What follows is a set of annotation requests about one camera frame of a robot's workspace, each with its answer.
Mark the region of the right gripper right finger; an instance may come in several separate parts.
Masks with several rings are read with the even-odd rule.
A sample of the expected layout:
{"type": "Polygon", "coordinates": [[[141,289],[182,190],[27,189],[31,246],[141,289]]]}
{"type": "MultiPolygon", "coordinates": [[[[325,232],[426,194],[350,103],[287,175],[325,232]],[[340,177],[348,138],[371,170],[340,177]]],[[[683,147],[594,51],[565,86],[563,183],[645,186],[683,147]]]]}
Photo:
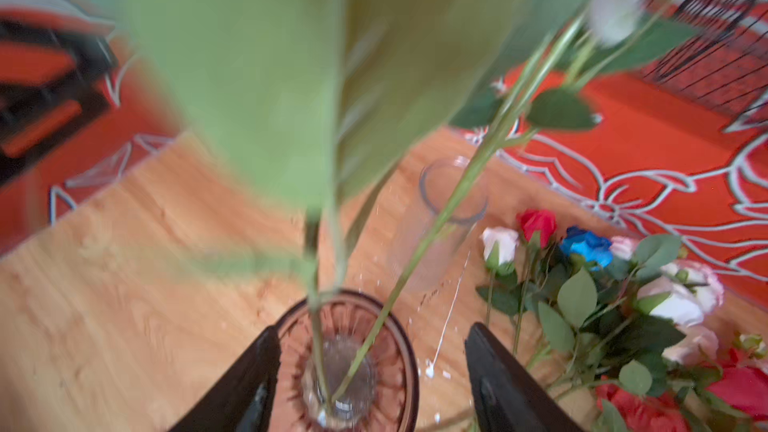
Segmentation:
{"type": "Polygon", "coordinates": [[[582,430],[483,323],[469,329],[465,352],[481,431],[582,430]]]}

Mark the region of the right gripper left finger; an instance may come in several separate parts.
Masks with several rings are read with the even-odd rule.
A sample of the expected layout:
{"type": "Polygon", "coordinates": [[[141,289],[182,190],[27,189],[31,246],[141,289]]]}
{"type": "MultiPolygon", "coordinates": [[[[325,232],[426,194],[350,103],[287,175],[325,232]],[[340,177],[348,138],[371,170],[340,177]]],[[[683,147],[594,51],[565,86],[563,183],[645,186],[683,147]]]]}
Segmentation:
{"type": "Polygon", "coordinates": [[[276,396],[281,348],[266,327],[173,431],[266,431],[276,396]]]}

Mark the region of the dark ribbed glass vase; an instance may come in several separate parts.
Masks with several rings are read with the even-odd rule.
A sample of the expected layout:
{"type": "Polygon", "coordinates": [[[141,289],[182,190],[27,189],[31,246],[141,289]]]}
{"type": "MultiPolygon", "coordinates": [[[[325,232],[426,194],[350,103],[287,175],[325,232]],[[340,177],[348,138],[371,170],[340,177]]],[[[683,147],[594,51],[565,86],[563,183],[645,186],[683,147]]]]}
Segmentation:
{"type": "MultiPolygon", "coordinates": [[[[341,385],[382,305],[345,290],[319,312],[328,391],[341,385]]],[[[276,324],[281,363],[272,431],[413,431],[419,408],[415,354],[404,328],[387,317],[345,391],[326,406],[314,364],[312,321],[301,301],[276,324]]]]}

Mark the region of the white rose stem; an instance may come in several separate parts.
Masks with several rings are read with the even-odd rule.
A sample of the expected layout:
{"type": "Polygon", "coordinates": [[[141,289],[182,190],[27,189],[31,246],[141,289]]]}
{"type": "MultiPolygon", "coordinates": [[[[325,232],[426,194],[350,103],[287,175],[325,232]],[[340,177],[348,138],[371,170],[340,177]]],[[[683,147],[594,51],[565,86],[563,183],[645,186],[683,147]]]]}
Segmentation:
{"type": "Polygon", "coordinates": [[[488,227],[481,234],[485,269],[490,282],[486,293],[484,324],[490,324],[495,285],[514,287],[518,282],[515,255],[519,244],[517,231],[504,227],[488,227]]]}

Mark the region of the red rose stem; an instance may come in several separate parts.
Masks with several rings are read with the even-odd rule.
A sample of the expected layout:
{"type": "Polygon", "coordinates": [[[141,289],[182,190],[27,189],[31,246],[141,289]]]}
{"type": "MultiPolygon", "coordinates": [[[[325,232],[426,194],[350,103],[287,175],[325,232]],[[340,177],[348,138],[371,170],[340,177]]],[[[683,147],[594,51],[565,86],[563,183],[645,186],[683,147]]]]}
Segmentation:
{"type": "Polygon", "coordinates": [[[520,269],[519,303],[515,313],[515,335],[512,352],[517,354],[523,316],[534,308],[541,295],[541,263],[546,261],[549,243],[556,232],[555,215],[547,210],[527,210],[518,216],[523,239],[522,268],[520,269]]]}

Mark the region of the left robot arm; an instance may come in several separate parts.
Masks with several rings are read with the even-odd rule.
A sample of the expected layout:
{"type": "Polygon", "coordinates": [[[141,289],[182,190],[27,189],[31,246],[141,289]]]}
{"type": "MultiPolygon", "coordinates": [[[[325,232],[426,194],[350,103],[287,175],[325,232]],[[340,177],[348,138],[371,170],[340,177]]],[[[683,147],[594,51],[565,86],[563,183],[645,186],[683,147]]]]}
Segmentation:
{"type": "Polygon", "coordinates": [[[8,184],[110,108],[111,20],[77,0],[1,0],[1,182],[8,184]]]}

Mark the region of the blue rose stem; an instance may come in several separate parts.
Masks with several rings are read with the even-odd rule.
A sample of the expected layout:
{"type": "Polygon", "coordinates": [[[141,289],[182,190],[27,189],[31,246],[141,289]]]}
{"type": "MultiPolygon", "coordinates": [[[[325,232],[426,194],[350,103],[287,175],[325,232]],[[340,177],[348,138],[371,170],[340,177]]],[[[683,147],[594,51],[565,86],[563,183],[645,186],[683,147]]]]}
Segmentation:
{"type": "Polygon", "coordinates": [[[594,263],[599,268],[605,268],[614,259],[611,246],[610,239],[578,226],[571,226],[566,230],[560,249],[569,257],[579,255],[586,263],[594,263]]]}

